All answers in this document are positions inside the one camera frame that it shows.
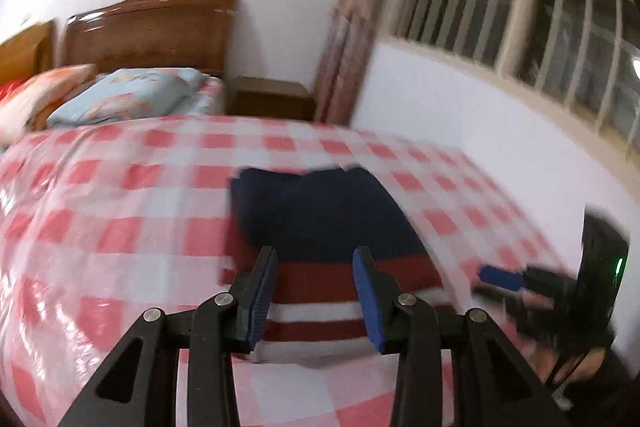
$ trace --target pink checkered bedsheet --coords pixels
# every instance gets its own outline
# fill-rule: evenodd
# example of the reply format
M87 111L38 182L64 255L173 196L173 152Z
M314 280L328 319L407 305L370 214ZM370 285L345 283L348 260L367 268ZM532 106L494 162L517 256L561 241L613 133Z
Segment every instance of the pink checkered bedsheet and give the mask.
M0 382L28 427L53 426L145 309L222 290L226 184L244 166L360 164L413 223L459 310L479 264L558 258L464 154L346 128L169 117L33 134L0 157ZM513 327L498 316L508 334ZM186 423L180 365L178 424ZM395 357L235 362L243 426L386 426ZM444 418L452 418L450 365Z

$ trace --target wooden headboard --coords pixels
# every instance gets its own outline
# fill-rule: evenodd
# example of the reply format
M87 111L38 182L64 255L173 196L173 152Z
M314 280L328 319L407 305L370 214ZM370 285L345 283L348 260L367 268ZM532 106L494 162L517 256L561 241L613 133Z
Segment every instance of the wooden headboard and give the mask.
M69 18L62 65L195 68L223 76L238 0L126 0Z
M51 69L55 23L34 24L0 44L0 84Z

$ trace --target orange pillow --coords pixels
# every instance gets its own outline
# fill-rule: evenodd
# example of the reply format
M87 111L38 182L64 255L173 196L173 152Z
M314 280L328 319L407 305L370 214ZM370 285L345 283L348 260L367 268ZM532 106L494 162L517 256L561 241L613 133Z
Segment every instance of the orange pillow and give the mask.
M24 84L28 79L28 76L24 78L14 78L13 80L9 80L0 86L0 101L5 97L8 97L9 94L14 92L18 87Z
M65 99L60 98L59 100L50 103L49 105L47 105L47 107L41 110L31 121L31 130L44 131L47 128L47 118L49 118L53 114L53 112L63 103L65 103Z
M44 108L95 78L95 73L93 64L45 71L0 100L0 146L9 146L28 133Z

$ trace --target curtain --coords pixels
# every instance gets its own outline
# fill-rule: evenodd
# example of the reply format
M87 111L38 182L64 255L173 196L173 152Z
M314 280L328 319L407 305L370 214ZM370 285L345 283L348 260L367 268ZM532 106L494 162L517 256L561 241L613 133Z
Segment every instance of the curtain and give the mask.
M316 121L349 124L375 38L376 1L338 0L316 71Z

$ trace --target window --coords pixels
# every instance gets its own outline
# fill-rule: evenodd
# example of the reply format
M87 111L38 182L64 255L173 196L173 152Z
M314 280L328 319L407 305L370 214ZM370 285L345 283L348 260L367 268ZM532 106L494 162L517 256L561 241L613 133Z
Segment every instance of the window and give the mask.
M632 0L387 0L383 25L529 85L640 158Z

